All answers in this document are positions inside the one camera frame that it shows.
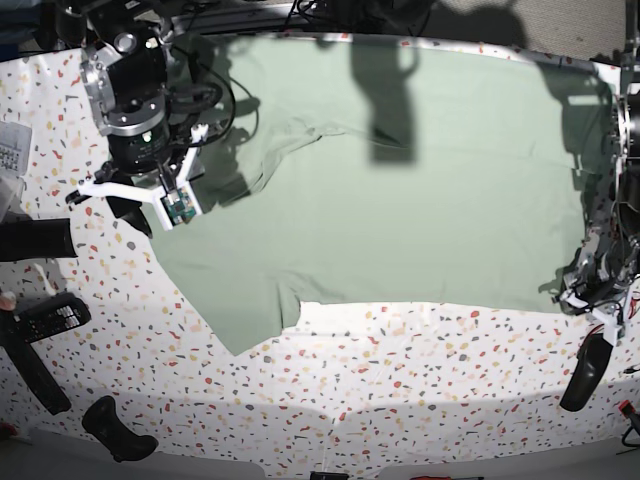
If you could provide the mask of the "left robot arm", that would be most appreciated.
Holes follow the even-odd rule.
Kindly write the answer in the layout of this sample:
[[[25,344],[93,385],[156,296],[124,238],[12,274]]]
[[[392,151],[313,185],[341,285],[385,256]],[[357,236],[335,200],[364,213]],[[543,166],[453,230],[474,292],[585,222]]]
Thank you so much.
[[[639,3],[625,7],[625,47],[612,74],[611,211],[587,227],[556,297],[568,314],[594,321],[612,346],[624,336],[639,280]]]

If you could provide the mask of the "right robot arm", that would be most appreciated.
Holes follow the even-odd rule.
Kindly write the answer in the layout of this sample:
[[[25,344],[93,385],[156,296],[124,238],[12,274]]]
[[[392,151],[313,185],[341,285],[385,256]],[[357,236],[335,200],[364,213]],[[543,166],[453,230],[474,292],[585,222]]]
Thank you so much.
[[[159,1],[58,1],[59,39],[81,50],[80,76],[109,157],[66,197],[68,205],[106,199],[113,215],[146,236],[149,205],[170,231],[203,209],[193,180],[204,173],[202,147],[223,139],[236,113],[214,124],[204,114],[233,100],[230,84],[186,53],[190,79],[172,85],[174,25]]]

